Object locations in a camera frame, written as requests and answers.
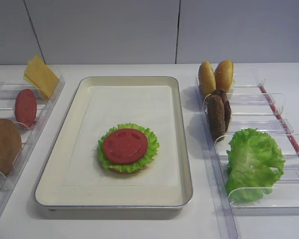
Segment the red tomato slice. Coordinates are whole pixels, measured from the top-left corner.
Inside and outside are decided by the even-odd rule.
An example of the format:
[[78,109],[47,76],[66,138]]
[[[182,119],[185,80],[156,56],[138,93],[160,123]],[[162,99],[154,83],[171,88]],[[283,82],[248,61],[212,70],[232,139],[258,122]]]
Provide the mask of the red tomato slice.
[[20,91],[15,100],[14,114],[18,122],[31,127],[37,112],[36,98],[31,89]]
[[137,129],[124,128],[105,138],[103,151],[111,163],[124,165],[139,161],[145,155],[148,145],[144,133]]

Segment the green lettuce on bun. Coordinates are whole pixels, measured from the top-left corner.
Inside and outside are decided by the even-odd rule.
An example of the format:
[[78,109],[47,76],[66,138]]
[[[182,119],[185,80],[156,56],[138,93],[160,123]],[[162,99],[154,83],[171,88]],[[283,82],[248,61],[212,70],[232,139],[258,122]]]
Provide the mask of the green lettuce on bun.
[[123,124],[119,124],[116,127],[113,127],[111,129],[109,129],[109,131],[100,138],[100,140],[98,140],[98,146],[96,148],[97,150],[97,157],[99,162],[101,163],[101,165],[103,166],[104,169],[107,169],[108,166],[110,165],[115,165],[114,163],[111,163],[104,154],[103,151],[103,143],[104,140],[107,136],[109,136],[111,133],[115,132],[116,130],[119,129],[124,129],[124,128],[132,128],[132,129],[137,129],[139,131],[141,131],[142,133],[145,134],[145,136],[148,139],[148,149],[145,153],[145,155],[137,162],[134,163],[138,163],[140,165],[149,165],[151,162],[154,161],[154,157],[157,155],[157,150],[159,148],[159,142],[157,139],[157,136],[154,134],[154,132],[152,132],[149,128],[146,127],[142,127],[139,126],[135,123],[123,123]]

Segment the brown meat patty front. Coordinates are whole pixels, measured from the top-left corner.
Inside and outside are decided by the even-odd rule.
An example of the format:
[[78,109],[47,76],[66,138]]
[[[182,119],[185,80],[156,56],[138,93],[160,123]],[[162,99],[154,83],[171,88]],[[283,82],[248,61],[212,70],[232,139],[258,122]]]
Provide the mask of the brown meat patty front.
[[220,96],[209,97],[207,116],[212,139],[216,141],[225,134],[225,108]]

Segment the brown meat patty back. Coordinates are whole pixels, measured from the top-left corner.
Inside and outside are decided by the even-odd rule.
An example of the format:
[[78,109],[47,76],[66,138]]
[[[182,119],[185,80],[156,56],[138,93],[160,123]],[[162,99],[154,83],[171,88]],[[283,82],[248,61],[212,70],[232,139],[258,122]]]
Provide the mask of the brown meat patty back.
[[224,89],[216,89],[211,93],[211,95],[218,95],[222,100],[222,103],[224,105],[225,131],[227,132],[231,119],[231,107],[229,104],[227,93]]

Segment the large green lettuce leaf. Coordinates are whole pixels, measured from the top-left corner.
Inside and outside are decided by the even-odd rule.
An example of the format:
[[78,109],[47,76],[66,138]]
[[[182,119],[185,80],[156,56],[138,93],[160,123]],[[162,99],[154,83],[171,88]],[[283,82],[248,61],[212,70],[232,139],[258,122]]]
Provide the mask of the large green lettuce leaf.
[[272,193],[285,164],[276,141],[268,133],[247,128],[235,132],[229,145],[225,185],[229,198],[253,202]]

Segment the yellow cheese slices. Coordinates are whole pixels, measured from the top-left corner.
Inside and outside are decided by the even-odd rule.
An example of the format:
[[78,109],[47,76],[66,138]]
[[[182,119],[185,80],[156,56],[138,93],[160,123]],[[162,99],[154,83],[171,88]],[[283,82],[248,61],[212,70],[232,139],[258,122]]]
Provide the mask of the yellow cheese slices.
[[50,99],[59,81],[59,78],[38,55],[28,61],[23,79],[39,89],[39,94],[43,100]]

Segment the red tomato slice in rack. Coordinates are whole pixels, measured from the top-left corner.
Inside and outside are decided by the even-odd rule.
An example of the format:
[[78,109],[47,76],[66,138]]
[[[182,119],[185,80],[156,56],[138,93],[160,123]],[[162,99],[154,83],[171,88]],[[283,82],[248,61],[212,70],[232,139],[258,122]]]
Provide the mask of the red tomato slice in rack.
[[37,112],[36,98],[31,89],[20,91],[15,100],[14,114],[18,122],[31,127]]

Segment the white tray liner paper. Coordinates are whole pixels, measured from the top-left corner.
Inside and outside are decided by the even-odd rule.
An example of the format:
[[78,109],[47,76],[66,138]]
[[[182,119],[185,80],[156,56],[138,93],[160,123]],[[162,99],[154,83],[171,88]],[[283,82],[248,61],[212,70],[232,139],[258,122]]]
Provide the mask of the white tray liner paper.
[[[179,182],[178,145],[172,91],[168,86],[90,87],[72,104],[67,118],[76,141],[65,186],[175,186]],[[157,156],[146,169],[118,174],[100,165],[96,147],[110,128],[135,123],[149,128],[159,142]]]

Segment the bottom bun on tray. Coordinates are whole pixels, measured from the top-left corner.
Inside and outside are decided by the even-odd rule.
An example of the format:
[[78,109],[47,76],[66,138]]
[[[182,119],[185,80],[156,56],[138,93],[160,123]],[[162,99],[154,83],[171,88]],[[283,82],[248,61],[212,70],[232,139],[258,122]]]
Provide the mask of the bottom bun on tray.
[[107,169],[119,174],[132,174],[144,170],[146,168],[147,168],[146,165],[140,165],[138,163],[125,164],[125,165],[115,164],[107,167]]

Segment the golden bun half left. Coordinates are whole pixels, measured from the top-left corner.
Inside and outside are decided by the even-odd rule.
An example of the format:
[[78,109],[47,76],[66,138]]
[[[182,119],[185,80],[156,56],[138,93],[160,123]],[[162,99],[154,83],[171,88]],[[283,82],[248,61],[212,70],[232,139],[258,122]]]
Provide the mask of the golden bun half left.
[[214,71],[208,61],[204,61],[200,65],[198,71],[198,79],[204,97],[216,90]]

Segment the golden bun half right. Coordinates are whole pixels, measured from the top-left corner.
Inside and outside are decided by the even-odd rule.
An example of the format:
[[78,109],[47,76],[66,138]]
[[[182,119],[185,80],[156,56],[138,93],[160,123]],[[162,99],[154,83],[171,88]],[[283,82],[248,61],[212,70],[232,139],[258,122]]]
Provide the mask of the golden bun half right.
[[224,89],[228,93],[233,84],[234,63],[231,60],[220,62],[214,72],[216,88]]

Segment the clear acrylic right rack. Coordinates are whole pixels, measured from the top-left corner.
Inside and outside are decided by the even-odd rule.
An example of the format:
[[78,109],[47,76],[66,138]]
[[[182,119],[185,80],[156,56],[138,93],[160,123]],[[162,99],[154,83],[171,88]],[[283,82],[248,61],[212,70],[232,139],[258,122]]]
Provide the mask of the clear acrylic right rack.
[[283,115],[286,98],[254,76],[237,79],[226,104],[195,86],[220,236],[299,239],[299,133]]

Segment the white metal tray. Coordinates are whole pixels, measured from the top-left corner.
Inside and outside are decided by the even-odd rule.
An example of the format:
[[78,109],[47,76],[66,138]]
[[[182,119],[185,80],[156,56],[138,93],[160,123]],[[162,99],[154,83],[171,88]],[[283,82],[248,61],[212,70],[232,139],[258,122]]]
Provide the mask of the white metal tray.
[[177,210],[192,194],[178,81],[83,79],[37,183],[37,203]]

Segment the clear acrylic left rack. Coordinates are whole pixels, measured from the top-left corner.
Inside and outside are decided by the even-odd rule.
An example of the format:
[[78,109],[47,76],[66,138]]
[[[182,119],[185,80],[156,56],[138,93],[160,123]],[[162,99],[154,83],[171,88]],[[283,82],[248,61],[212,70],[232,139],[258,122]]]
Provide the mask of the clear acrylic left rack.
[[31,84],[0,83],[0,216],[63,90],[46,98]]

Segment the brown bun slice in left rack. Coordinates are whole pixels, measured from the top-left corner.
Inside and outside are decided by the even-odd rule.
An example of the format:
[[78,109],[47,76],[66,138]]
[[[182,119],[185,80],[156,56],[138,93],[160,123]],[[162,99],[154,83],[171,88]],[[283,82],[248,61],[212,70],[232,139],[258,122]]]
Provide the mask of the brown bun slice in left rack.
[[0,172],[8,175],[22,147],[17,126],[9,119],[0,119]]

